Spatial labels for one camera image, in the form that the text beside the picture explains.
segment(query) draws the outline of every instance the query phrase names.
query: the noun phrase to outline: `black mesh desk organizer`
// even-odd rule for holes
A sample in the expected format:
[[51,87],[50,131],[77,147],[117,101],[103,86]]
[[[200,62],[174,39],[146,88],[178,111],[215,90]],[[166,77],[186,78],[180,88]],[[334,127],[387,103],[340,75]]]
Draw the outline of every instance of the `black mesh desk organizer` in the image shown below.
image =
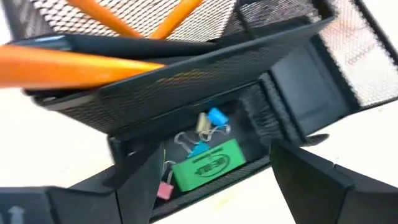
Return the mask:
[[[128,6],[114,2],[116,3],[112,6],[117,7],[115,11],[118,13],[121,13],[118,9],[122,7],[126,12],[137,7],[134,1],[128,3]],[[143,12],[146,15],[146,24],[138,19],[145,15],[138,14],[130,20],[126,13],[123,14],[124,17],[122,14],[119,16],[139,32],[150,34],[160,22],[159,17],[164,17],[178,1],[169,2],[170,6],[156,6],[153,9],[157,12],[156,16]],[[87,15],[70,9],[63,1],[3,3],[16,39],[12,44],[23,44],[19,39],[54,32],[116,35]],[[245,147],[256,149],[244,152],[248,163],[191,192],[177,192],[167,203],[156,201],[153,213],[146,214],[148,218],[152,217],[152,221],[189,206],[269,166],[268,146],[271,139],[286,139],[290,142],[302,140],[300,130],[292,125],[293,118],[280,112],[286,110],[285,105],[278,99],[275,83],[268,79],[267,71],[334,19],[333,10],[326,0],[205,1],[200,10],[200,16],[193,13],[170,36],[170,40],[214,44],[215,49],[208,53],[176,58],[164,68],[93,90],[57,91],[56,95],[48,90],[27,91],[38,105],[108,134],[114,159],[121,167],[119,162],[126,162],[130,152],[138,155],[147,152],[144,154],[147,162],[161,161],[163,158],[159,153],[160,142],[170,139],[172,133],[191,129],[195,125],[197,114],[211,106],[222,108],[233,118],[239,126],[236,138],[250,142]],[[82,22],[63,23],[63,15],[69,15],[68,19],[71,21],[82,19],[88,26],[81,24]],[[217,22],[209,22],[214,16],[218,16]],[[133,176],[125,174],[123,178],[113,180],[122,182],[121,179],[126,180]],[[156,180],[146,184],[156,185]],[[104,180],[96,177],[87,181],[102,183]],[[83,187],[78,184],[74,189],[82,190],[82,195],[92,191],[87,187],[90,185],[87,181]],[[51,194],[46,196],[49,200],[55,200]],[[154,202],[153,197],[146,200]],[[122,214],[121,222],[132,223],[131,217],[126,218],[123,215],[129,213],[124,206],[127,205],[119,204],[118,207]]]

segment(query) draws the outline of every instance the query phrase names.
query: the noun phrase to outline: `mesh basket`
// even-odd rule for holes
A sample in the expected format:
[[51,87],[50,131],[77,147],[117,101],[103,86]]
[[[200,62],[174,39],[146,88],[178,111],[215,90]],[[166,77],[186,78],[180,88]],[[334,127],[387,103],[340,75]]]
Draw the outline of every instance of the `mesh basket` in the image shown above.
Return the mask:
[[[178,1],[145,1],[152,4],[151,13],[139,2],[100,4],[139,32],[149,34]],[[116,35],[65,1],[4,3],[17,38],[49,32]],[[322,0],[205,1],[170,38],[211,40],[221,49],[93,91],[35,100],[99,131],[114,133],[257,79],[332,20],[333,11]],[[91,25],[78,28],[82,23]]]
[[360,0],[330,2],[338,17],[320,37],[355,95],[357,110],[396,99],[397,54],[377,22]]

